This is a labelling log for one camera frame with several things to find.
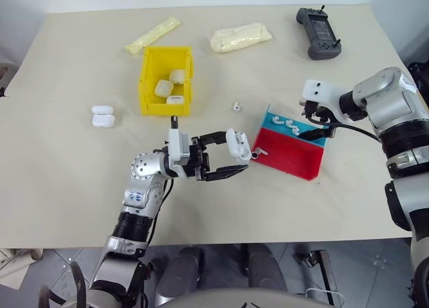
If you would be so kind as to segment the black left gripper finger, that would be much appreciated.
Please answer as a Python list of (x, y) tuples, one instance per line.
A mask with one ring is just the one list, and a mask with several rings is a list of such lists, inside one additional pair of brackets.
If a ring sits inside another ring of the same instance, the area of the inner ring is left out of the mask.
[(216, 144), (216, 145), (225, 144), (227, 142), (226, 133), (227, 133), (226, 131), (217, 131), (214, 133), (201, 135), (198, 138), (198, 144), (201, 147), (206, 147), (207, 145), (210, 145), (210, 144)]
[(203, 181), (217, 181), (230, 178), (245, 171), (248, 165), (232, 165), (227, 167), (220, 167), (216, 171), (205, 173), (202, 176)]

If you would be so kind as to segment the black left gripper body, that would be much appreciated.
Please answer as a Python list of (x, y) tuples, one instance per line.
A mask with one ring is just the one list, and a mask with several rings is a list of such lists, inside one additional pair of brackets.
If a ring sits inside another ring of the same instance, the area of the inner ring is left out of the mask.
[(190, 157), (187, 162), (187, 176), (197, 181), (210, 181), (210, 164), (206, 146), (212, 143), (210, 136), (193, 137), (191, 139)]

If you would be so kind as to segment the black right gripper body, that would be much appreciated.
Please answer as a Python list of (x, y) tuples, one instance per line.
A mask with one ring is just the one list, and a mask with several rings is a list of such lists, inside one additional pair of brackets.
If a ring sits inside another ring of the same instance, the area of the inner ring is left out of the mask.
[(337, 119), (333, 113), (326, 107), (321, 106), (318, 102), (311, 100), (301, 100), (300, 106), (303, 108), (302, 116), (311, 123), (317, 125), (336, 124)]

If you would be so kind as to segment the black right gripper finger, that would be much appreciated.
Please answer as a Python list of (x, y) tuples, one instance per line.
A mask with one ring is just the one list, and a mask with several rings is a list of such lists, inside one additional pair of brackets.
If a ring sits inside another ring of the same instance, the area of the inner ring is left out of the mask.
[(298, 135), (299, 139), (303, 139), (306, 141), (315, 141), (321, 138), (331, 138), (331, 129), (330, 128), (322, 128), (322, 129), (313, 129), (310, 131), (305, 131)]

